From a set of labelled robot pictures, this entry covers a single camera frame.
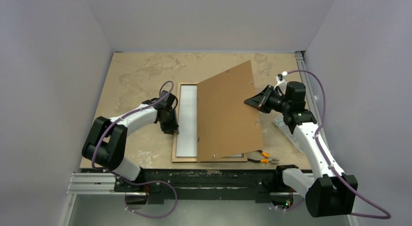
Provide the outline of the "brown cardboard backing board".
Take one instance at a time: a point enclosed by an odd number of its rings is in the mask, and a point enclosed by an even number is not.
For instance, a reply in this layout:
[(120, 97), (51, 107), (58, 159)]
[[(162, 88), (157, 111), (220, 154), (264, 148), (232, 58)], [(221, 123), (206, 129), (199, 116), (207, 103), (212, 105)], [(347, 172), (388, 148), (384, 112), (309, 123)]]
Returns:
[(245, 104), (257, 90), (251, 61), (197, 84), (197, 161), (263, 149), (259, 112)]

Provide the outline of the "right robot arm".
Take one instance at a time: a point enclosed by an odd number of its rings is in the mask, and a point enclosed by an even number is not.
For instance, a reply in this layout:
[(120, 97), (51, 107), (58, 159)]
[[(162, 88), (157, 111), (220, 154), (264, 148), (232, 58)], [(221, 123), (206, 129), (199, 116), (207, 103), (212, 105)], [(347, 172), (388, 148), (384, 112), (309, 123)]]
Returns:
[(266, 114), (271, 111), (282, 114), (283, 122), (308, 158), (313, 178), (298, 168), (279, 168), (281, 172), (273, 177), (274, 187), (297, 191), (304, 197), (312, 217), (351, 214), (355, 201), (352, 190), (357, 189), (358, 181), (354, 175), (345, 174), (327, 149), (315, 116), (305, 108), (305, 85), (291, 81), (283, 83), (285, 90), (280, 86), (268, 85), (244, 103)]

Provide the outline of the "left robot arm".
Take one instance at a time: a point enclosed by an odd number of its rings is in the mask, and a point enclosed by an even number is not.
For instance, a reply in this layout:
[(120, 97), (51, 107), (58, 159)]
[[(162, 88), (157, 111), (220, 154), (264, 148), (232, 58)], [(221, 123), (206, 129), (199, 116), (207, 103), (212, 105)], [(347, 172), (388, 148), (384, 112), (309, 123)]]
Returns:
[(177, 97), (163, 90), (159, 97), (143, 101), (130, 112), (109, 119), (97, 117), (82, 148), (82, 157), (125, 178), (132, 191), (140, 191), (145, 185), (144, 171), (125, 157), (127, 137), (152, 123), (158, 123), (165, 134), (177, 134), (177, 105)]

